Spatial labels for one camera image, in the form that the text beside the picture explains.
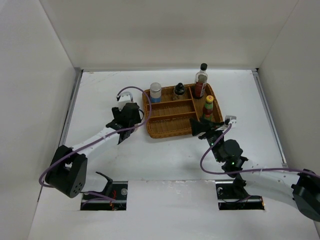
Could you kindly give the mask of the green-label yellow-cap sauce bottle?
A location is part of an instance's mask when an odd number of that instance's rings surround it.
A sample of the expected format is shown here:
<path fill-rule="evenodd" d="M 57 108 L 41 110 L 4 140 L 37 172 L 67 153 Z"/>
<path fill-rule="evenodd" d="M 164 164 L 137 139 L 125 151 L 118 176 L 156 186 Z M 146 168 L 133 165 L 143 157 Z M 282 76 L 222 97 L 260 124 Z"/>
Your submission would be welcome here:
<path fill-rule="evenodd" d="M 213 117 L 214 108 L 214 97 L 212 95 L 207 95 L 205 99 L 205 104 L 202 108 L 202 118 L 204 120 L 211 121 Z"/>

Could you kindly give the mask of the silver-lid blue-label jar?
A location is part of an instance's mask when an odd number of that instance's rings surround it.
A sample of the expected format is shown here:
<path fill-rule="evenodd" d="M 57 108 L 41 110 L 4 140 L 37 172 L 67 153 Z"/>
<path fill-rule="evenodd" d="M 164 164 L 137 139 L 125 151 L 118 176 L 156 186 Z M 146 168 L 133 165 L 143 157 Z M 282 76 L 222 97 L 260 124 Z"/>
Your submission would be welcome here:
<path fill-rule="evenodd" d="M 150 85 L 150 101 L 152 103 L 160 103 L 162 98 L 162 86 L 158 82 Z"/>

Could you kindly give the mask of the black-cap spice shaker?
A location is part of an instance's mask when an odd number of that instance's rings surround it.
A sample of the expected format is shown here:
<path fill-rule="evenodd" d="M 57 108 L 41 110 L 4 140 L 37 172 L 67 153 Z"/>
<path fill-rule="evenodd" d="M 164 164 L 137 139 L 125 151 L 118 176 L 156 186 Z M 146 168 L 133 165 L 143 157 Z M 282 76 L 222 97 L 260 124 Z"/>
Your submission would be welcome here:
<path fill-rule="evenodd" d="M 180 100 L 182 99 L 183 95 L 185 94 L 185 86 L 179 82 L 173 90 L 173 100 Z"/>

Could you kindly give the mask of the tall red-label sauce bottle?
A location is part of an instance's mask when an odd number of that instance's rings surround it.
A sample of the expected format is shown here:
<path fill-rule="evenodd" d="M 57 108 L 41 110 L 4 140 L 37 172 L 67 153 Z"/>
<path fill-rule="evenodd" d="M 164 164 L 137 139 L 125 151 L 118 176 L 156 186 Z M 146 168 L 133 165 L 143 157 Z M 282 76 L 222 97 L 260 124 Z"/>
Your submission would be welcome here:
<path fill-rule="evenodd" d="M 207 68 L 208 65 L 206 63 L 202 63 L 200 65 L 199 72 L 195 75 L 193 96 L 196 99 L 201 99 L 204 95 L 208 81 Z"/>

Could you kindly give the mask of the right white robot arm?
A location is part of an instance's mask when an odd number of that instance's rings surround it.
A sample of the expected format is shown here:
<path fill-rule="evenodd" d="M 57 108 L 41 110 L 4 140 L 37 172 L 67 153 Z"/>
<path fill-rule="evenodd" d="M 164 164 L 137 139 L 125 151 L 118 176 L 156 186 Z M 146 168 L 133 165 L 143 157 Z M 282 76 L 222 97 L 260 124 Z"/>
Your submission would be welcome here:
<path fill-rule="evenodd" d="M 311 170 L 284 167 L 268 168 L 243 156 L 234 139 L 224 136 L 237 124 L 236 116 L 223 122 L 190 118 L 191 134 L 207 140 L 215 160 L 221 163 L 220 175 L 233 179 L 232 192 L 238 198 L 261 196 L 285 203 L 305 217 L 320 220 L 320 177 Z"/>

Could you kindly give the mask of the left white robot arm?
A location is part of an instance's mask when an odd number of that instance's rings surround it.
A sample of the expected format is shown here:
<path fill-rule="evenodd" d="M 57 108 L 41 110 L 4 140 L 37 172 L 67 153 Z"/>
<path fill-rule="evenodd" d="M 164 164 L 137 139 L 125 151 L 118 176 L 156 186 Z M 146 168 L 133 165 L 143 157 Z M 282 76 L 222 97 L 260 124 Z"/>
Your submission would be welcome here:
<path fill-rule="evenodd" d="M 95 192 L 103 200 L 112 195 L 112 179 L 99 171 L 88 173 L 88 164 L 129 138 L 142 118 L 137 103 L 129 102 L 122 109 L 111 110 L 113 120 L 96 135 L 72 147 L 58 147 L 45 176 L 40 178 L 48 187 L 69 198 L 85 192 Z"/>

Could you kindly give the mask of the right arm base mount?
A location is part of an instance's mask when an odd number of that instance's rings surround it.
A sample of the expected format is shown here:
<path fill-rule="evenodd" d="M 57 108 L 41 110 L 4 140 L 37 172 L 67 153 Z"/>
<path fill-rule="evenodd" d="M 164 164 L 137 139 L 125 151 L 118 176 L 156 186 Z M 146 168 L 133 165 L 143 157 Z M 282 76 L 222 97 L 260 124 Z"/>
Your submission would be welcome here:
<path fill-rule="evenodd" d="M 258 195 L 249 195 L 238 179 L 215 182 L 218 208 L 221 211 L 265 210 L 264 200 Z"/>

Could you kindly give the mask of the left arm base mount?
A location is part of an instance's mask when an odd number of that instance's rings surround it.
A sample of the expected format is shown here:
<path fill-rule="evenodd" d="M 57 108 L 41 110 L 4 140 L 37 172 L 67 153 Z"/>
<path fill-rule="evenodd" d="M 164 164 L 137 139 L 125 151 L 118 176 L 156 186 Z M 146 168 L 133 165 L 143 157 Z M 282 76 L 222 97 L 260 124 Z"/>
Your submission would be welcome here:
<path fill-rule="evenodd" d="M 125 211 L 128 198 L 127 181 L 113 181 L 101 172 L 89 176 L 89 184 L 82 192 L 82 211 Z"/>

